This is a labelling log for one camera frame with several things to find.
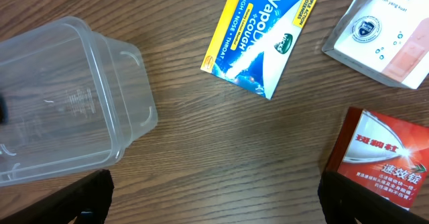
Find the red medicine box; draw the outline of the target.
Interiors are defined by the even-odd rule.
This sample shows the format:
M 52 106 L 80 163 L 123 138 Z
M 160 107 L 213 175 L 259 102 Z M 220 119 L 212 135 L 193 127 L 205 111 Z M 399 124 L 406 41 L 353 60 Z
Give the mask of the red medicine box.
M 428 128 L 349 107 L 325 169 L 408 210 L 428 176 Z

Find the white Hansaplast plaster box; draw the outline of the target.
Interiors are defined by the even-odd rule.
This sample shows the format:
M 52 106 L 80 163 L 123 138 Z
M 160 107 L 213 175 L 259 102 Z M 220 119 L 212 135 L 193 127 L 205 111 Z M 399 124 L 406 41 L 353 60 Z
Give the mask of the white Hansaplast plaster box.
M 353 0 L 322 51 L 389 87 L 428 75 L 428 0 Z

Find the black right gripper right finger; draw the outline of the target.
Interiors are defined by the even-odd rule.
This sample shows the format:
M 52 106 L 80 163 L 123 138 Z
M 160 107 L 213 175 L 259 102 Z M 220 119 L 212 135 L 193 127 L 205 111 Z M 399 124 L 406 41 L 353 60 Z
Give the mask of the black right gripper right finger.
M 428 224 L 337 172 L 323 172 L 318 198 L 328 224 Z

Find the blue VapoDrops lozenge box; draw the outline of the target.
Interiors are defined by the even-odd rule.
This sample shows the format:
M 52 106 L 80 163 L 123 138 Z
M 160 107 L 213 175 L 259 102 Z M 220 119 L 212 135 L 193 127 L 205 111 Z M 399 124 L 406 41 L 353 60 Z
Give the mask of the blue VapoDrops lozenge box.
M 317 0 L 227 0 L 201 70 L 271 99 Z

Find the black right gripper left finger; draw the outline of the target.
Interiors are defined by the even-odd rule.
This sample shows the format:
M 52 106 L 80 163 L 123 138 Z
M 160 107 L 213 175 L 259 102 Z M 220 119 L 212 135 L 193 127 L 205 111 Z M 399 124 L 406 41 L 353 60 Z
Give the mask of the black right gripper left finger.
M 1 224 L 103 224 L 112 203 L 109 170 L 97 170 L 1 220 Z

